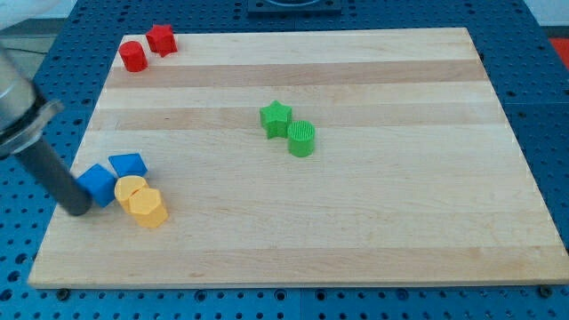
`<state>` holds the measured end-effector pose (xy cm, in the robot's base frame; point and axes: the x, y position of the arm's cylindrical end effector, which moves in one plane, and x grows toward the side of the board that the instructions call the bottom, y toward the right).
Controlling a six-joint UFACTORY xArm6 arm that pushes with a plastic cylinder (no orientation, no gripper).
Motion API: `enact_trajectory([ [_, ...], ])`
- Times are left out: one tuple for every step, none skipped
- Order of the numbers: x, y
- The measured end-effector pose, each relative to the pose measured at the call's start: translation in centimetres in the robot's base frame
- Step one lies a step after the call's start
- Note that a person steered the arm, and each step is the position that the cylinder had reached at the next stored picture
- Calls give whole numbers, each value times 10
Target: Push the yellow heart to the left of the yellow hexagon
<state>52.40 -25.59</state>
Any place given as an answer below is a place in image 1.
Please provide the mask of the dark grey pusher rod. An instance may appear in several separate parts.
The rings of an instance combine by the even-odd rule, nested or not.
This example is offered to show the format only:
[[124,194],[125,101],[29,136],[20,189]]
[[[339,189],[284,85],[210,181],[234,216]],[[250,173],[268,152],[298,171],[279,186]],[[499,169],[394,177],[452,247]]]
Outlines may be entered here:
[[46,140],[40,138],[15,156],[68,214],[80,216],[91,208],[92,197]]

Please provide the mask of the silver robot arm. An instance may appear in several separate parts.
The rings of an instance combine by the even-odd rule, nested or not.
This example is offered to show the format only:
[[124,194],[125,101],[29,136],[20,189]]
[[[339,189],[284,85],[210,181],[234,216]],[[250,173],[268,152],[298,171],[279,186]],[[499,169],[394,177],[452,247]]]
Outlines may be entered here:
[[1,157],[15,156],[68,214],[80,216],[92,198],[43,138],[45,126],[63,110],[47,100],[34,82],[1,49]]

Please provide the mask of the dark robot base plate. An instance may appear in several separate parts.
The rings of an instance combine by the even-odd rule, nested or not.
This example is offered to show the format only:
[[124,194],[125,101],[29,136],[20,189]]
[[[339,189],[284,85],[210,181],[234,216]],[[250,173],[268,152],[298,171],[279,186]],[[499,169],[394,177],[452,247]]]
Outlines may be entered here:
[[249,15],[297,14],[297,13],[338,13],[341,12],[341,0],[248,0]]

